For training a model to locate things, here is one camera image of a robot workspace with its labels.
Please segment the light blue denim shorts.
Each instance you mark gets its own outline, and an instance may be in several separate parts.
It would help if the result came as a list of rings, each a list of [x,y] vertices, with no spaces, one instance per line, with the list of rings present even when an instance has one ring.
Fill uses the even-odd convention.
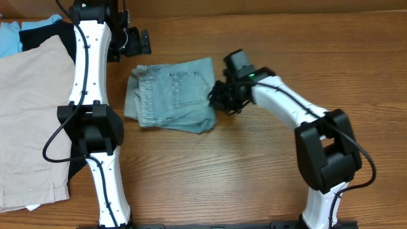
[[[139,126],[199,134],[216,124],[209,102],[214,87],[210,57],[179,64],[138,65],[127,82],[124,116]]]

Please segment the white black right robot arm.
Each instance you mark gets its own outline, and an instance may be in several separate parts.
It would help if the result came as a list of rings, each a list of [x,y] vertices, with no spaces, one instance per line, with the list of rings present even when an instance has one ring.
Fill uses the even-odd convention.
[[[271,69],[256,69],[243,50],[223,61],[226,80],[215,83],[210,104],[234,115],[253,103],[294,132],[298,168],[308,185],[307,204],[298,220],[273,221],[271,228],[358,228],[355,221],[337,218],[342,193],[362,167],[348,116],[307,101]]]

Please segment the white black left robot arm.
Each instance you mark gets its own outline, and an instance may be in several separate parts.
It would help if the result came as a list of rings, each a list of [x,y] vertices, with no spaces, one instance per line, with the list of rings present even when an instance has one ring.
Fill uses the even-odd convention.
[[[120,171],[124,140],[121,117],[109,106],[107,63],[150,54],[149,34],[130,26],[130,13],[117,1],[75,1],[66,12],[74,25],[74,85],[66,106],[57,108],[77,156],[91,170],[99,203],[98,228],[134,228]]]

